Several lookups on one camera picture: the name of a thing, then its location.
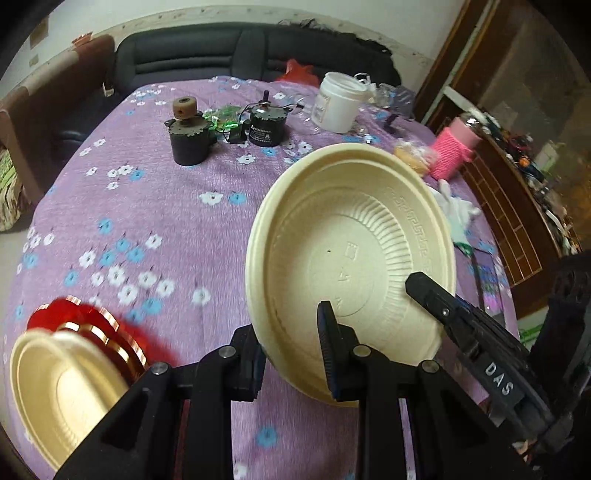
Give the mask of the large beige plastic bowl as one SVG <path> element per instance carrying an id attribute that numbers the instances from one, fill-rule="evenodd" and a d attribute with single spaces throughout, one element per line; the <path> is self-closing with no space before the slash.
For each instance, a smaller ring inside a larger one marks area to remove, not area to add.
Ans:
<path id="1" fill-rule="evenodd" d="M 249 235 L 245 298 L 280 377 L 328 404 L 322 301 L 394 361 L 417 365 L 438 353 L 442 325 L 406 291 L 415 272 L 456 289 L 449 224 L 433 193 L 393 154 L 341 143 L 308 154 L 270 187 Z"/>

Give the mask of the smartphone with colourful screen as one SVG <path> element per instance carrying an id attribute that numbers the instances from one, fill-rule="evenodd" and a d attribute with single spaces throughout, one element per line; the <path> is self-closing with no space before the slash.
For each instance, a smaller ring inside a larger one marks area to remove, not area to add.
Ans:
<path id="1" fill-rule="evenodd" d="M 505 325 L 501 284 L 493 255 L 473 247 L 470 259 L 480 309 L 497 323 Z"/>

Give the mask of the red scalloped plate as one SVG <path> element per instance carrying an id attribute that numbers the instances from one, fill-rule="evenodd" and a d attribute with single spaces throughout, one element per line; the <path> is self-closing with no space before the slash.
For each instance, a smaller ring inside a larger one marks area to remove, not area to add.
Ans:
<path id="1" fill-rule="evenodd" d="M 104 307 L 73 296 L 58 297 L 39 306 L 30 316 L 27 329 L 77 333 L 101 350 L 128 385 L 157 362 L 178 365 L 174 353 L 156 336 L 116 318 Z"/>

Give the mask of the wooden sideboard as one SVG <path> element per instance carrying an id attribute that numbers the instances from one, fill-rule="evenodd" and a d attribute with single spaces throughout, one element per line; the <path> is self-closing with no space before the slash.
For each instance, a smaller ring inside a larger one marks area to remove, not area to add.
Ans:
<path id="1" fill-rule="evenodd" d="M 419 93 L 434 131 L 475 108 L 489 130 L 461 178 L 476 196 L 524 318 L 560 260 L 590 244 L 590 77 L 566 41 L 573 3 L 465 1 Z"/>

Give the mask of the pink sleeved thermos bottle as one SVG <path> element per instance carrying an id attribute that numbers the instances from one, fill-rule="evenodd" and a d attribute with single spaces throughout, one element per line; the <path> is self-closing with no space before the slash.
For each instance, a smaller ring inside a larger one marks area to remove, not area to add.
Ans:
<path id="1" fill-rule="evenodd" d="M 457 170 L 471 162 L 474 151 L 482 139 L 482 123 L 473 111 L 456 117 L 437 135 L 431 148 L 437 160 L 430 174 L 436 180 L 449 180 Z"/>

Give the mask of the bag of snacks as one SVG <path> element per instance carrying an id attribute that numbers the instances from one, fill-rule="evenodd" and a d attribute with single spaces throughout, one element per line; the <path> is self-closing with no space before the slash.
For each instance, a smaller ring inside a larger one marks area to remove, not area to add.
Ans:
<path id="1" fill-rule="evenodd" d="M 399 140 L 394 146 L 394 155 L 418 175 L 429 174 L 439 159 L 439 154 L 419 141 Z"/>

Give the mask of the purple floral tablecloth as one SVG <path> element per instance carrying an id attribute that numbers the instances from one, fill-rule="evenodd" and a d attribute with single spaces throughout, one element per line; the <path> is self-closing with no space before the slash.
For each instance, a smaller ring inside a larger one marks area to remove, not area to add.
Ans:
<path id="1" fill-rule="evenodd" d="M 270 90 L 273 103 L 304 100 L 278 147 L 220 138 L 195 167 L 172 159 L 164 120 L 173 99 L 200 109 L 242 107 Z M 53 469 L 32 444 L 10 391 L 10 354 L 33 312 L 71 295 L 105 307 L 159 341 L 177 364 L 192 363 L 249 323 L 245 250 L 256 210 L 285 169 L 325 145 L 370 143 L 392 152 L 388 114 L 362 105 L 363 137 L 323 132 L 310 120 L 317 90 L 287 82 L 217 76 L 132 88 L 73 154 L 37 206 L 14 265 L 1 345 L 11 439 L 40 479 Z M 232 404 L 236 479 L 354 479 L 356 412 L 312 400 L 269 363 L 254 403 Z"/>

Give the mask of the white plastic jar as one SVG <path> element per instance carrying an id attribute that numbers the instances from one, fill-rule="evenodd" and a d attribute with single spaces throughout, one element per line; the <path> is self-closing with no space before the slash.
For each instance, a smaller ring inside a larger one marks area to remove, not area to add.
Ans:
<path id="1" fill-rule="evenodd" d="M 348 75 L 331 71 L 325 74 L 311 108 L 311 121 L 322 130 L 349 132 L 360 105 L 372 97 L 372 81 L 367 73 Z"/>

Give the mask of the patterned blanket bed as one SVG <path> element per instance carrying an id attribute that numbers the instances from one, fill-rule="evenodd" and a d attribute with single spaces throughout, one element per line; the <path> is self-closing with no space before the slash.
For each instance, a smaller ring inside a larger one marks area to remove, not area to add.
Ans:
<path id="1" fill-rule="evenodd" d="M 29 202 L 13 164 L 10 152 L 1 147 L 0 161 L 0 231 L 11 230 L 27 210 Z"/>

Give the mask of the dark cylindrical motor with gear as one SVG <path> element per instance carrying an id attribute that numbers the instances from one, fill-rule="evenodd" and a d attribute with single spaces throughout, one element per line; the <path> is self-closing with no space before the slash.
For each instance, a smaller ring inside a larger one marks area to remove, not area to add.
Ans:
<path id="1" fill-rule="evenodd" d="M 173 160 L 183 167 L 204 162 L 217 143 L 211 121 L 197 109 L 197 98 L 184 96 L 172 102 L 172 118 L 164 122 Z"/>

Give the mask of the black electric motor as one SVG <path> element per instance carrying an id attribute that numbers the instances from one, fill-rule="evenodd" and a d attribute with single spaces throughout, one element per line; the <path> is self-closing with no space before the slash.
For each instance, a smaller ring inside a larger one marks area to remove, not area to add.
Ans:
<path id="1" fill-rule="evenodd" d="M 270 91 L 263 91 L 263 98 L 245 107 L 245 131 L 249 142 L 264 148 L 280 145 L 286 135 L 287 116 L 296 105 L 279 106 L 270 101 Z"/>

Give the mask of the red plastic bag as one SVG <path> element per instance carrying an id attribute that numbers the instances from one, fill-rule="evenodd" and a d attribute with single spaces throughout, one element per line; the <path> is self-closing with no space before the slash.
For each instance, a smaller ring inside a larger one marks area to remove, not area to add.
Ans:
<path id="1" fill-rule="evenodd" d="M 296 59 L 287 61 L 286 72 L 276 78 L 277 81 L 286 81 L 298 85 L 320 87 L 320 79 L 315 75 L 314 66 L 301 65 Z"/>

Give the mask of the green circuit part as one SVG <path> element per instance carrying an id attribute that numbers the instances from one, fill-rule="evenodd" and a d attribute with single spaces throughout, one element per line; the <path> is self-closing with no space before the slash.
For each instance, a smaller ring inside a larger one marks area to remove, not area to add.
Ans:
<path id="1" fill-rule="evenodd" d="M 242 117 L 245 107 L 225 105 L 204 110 L 204 119 L 211 123 L 211 131 L 228 144 L 242 144 L 247 138 L 247 127 Z"/>

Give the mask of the black leather sofa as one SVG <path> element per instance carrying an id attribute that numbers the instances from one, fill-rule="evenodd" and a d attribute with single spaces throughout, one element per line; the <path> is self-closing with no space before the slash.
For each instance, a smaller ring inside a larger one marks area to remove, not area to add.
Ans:
<path id="1" fill-rule="evenodd" d="M 106 76 L 113 94 L 95 90 L 82 100 L 55 127 L 53 144 L 72 154 L 138 87 L 218 75 L 270 82 L 286 72 L 290 59 L 311 66 L 318 77 L 329 71 L 367 73 L 378 83 L 402 83 L 386 46 L 311 23 L 231 22 L 155 29 L 132 34 L 119 44 Z"/>

